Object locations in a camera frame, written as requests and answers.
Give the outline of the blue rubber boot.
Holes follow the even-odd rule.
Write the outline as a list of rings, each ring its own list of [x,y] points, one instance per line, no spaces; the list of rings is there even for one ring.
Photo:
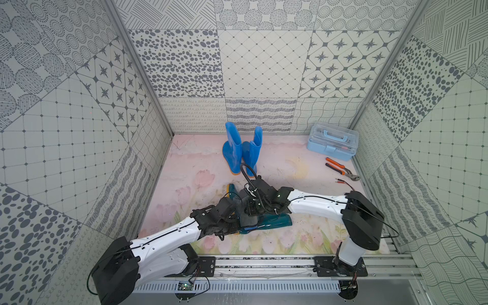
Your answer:
[[[222,155],[224,156],[231,172],[238,175],[242,159],[242,141],[238,129],[234,123],[227,122],[225,124],[227,141],[222,146]]]
[[[252,170],[257,172],[257,161],[263,144],[263,129],[256,127],[254,130],[254,139],[245,141],[242,144],[243,160]]]

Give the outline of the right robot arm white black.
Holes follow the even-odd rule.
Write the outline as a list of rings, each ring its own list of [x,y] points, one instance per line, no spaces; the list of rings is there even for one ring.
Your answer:
[[[290,187],[275,189],[248,165],[243,163],[240,169],[247,181],[245,192],[249,199],[243,206],[248,216],[297,213],[343,223],[348,238],[338,247],[334,259],[337,265],[356,266],[367,251],[379,249],[385,216],[362,193],[326,196]]]

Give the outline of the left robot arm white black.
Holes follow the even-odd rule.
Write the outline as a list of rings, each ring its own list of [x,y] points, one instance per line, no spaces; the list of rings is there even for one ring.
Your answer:
[[[101,304],[120,304],[133,290],[152,280],[194,273],[198,256],[191,243],[206,236],[224,238],[239,230],[241,200],[222,197],[217,205],[192,211],[177,224],[145,238],[112,242],[88,277]]]

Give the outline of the green rubber boot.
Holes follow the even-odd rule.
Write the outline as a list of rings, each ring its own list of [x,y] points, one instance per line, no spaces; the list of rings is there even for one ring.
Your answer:
[[[237,214],[238,204],[242,202],[242,199],[248,199],[248,196],[245,195],[244,192],[238,194],[236,186],[234,184],[227,185],[227,195],[236,204],[235,212],[238,220],[238,214]],[[281,215],[264,214],[257,217],[258,217],[258,224],[255,228],[252,228],[251,230],[241,230],[239,228],[238,232],[241,235],[246,235],[253,231],[274,230],[282,227],[292,226],[292,219],[288,214],[281,214]]]

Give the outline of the grey blue microfibre cloth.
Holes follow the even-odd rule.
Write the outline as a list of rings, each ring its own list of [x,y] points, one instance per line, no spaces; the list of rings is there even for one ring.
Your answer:
[[[258,224],[257,216],[250,216],[247,211],[249,209],[249,200],[242,199],[242,202],[238,204],[237,214],[240,223],[241,230],[251,230]]]

